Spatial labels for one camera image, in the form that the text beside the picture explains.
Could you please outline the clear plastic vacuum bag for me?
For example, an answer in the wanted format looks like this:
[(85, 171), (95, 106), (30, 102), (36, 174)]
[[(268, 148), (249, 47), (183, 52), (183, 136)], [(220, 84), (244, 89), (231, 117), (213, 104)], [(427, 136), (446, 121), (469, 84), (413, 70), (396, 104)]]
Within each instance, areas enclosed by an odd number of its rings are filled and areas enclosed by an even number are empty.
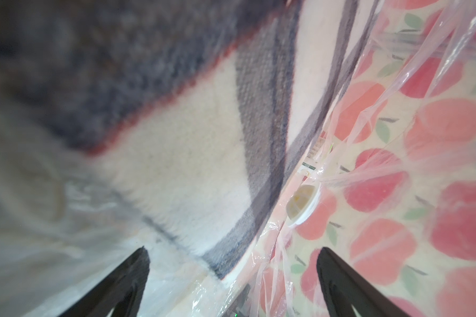
[(172, 315), (329, 316), (327, 247), (409, 316), (476, 316), (476, 1), (387, 3), (320, 138), (308, 220), (279, 203), (245, 275)]

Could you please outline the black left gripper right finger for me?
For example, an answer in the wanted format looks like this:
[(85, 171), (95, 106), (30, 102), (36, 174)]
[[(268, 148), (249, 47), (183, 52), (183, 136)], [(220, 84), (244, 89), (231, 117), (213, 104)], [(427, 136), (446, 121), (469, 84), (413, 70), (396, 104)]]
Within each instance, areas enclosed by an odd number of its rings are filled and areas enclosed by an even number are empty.
[(331, 317), (408, 317), (330, 248), (322, 248), (316, 270)]

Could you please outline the cream grey plaid scarf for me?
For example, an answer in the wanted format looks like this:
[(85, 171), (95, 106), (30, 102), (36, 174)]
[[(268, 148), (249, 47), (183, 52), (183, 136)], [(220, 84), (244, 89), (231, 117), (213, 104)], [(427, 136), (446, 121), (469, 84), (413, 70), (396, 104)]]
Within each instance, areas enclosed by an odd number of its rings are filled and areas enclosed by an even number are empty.
[(67, 239), (82, 177), (229, 279), (382, 5), (0, 1), (0, 213)]

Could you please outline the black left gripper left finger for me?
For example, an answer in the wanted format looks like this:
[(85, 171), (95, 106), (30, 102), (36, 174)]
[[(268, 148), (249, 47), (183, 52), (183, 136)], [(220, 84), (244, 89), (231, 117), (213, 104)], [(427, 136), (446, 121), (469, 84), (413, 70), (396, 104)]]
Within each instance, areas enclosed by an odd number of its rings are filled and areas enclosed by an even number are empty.
[(137, 316), (149, 267), (148, 251), (137, 249), (60, 317)]

